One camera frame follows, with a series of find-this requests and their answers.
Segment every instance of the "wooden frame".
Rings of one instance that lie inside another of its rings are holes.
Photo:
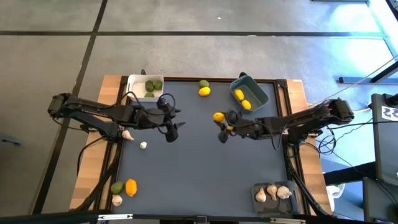
[[[120,75],[106,75],[103,79],[101,90],[99,91],[98,102],[104,104],[113,104],[116,102],[120,86]],[[307,100],[303,89],[301,80],[287,80],[287,87],[289,91],[290,106],[293,113],[307,109]],[[279,88],[280,105],[282,107],[282,114],[287,115],[287,107],[285,104],[285,96],[283,89]],[[90,133],[87,143],[99,138],[98,133]],[[314,138],[308,138],[307,141],[315,145]],[[104,159],[106,148],[105,141],[99,141],[90,148],[88,148],[81,160],[80,172],[78,174],[75,190],[73,192],[70,208],[76,208],[84,199],[90,194],[95,185],[98,183],[101,166]],[[319,160],[319,155],[316,150],[310,146],[303,145],[300,147],[300,157],[302,169],[304,174],[305,185],[315,198],[315,200],[322,206],[322,208],[331,213],[329,199],[326,192],[325,180],[323,179],[322,167]],[[105,207],[105,201],[109,189],[109,184],[104,186],[104,191],[100,201],[100,208]]]

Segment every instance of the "concrete floor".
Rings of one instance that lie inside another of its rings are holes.
[[[0,30],[92,30],[100,5],[100,0],[2,1]],[[109,0],[100,30],[378,32],[371,12],[363,3],[309,0]],[[30,212],[58,130],[47,115],[48,104],[52,95],[71,91],[88,39],[0,36],[0,127],[24,142],[22,147],[0,143],[0,216]],[[245,71],[256,78],[302,79],[307,100],[314,103],[345,87],[337,77],[363,77],[391,58],[379,38],[97,37],[80,97],[96,100],[104,75],[144,68],[165,76],[237,77]],[[356,86],[338,96],[358,110],[372,93],[396,90]],[[369,118],[359,114],[355,122]],[[336,153],[353,165],[374,160],[366,131],[371,126],[344,137]],[[363,141],[350,141],[354,135]],[[85,133],[68,132],[44,212],[68,210],[85,139]]]

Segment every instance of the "green lime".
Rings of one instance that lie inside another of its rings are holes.
[[[153,97],[155,97],[155,95],[154,95],[153,93],[147,93],[147,94],[145,94],[145,97],[151,97],[151,98],[153,98]]]
[[[199,82],[200,88],[209,87],[209,85],[210,85],[209,82],[206,80],[200,80],[200,82]]]
[[[155,90],[162,90],[162,87],[163,87],[162,81],[157,80],[157,81],[155,82]]]
[[[123,189],[123,185],[124,185],[123,182],[116,182],[116,183],[112,184],[112,186],[111,186],[112,194],[120,193],[120,191],[122,191],[122,189]]]
[[[152,91],[154,91],[154,83],[152,82],[152,81],[146,81],[145,82],[145,89],[148,91],[148,92],[152,92]]]

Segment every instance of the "yellow lemon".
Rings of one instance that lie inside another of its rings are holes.
[[[251,110],[250,102],[248,102],[247,100],[243,100],[241,103],[242,103],[242,106],[243,106],[244,109]]]
[[[213,121],[223,122],[224,121],[224,114],[220,113],[220,112],[214,113],[213,114]]]
[[[239,101],[242,101],[244,99],[242,90],[234,90],[234,95]]]
[[[200,96],[208,96],[210,95],[210,88],[208,87],[203,87],[199,90],[199,95]]]

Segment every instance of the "garlic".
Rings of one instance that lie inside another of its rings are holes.
[[[264,192],[264,188],[261,187],[258,193],[256,194],[256,201],[263,203],[267,200],[266,193]]]
[[[124,139],[130,140],[130,141],[134,141],[134,139],[131,137],[129,130],[124,130],[122,132],[122,137]]]
[[[280,186],[278,188],[278,191],[276,192],[276,195],[280,198],[280,199],[286,199],[289,198],[292,193],[290,192],[290,190],[285,187],[285,186]]]
[[[141,142],[141,144],[139,145],[139,147],[141,149],[145,149],[147,147],[147,143],[146,142]]]
[[[270,186],[267,187],[267,192],[269,193],[269,195],[271,195],[273,200],[276,200],[276,191],[277,187],[275,184],[271,184]]]
[[[120,197],[120,195],[112,195],[112,204],[113,206],[117,207],[120,206],[122,204],[122,197]]]

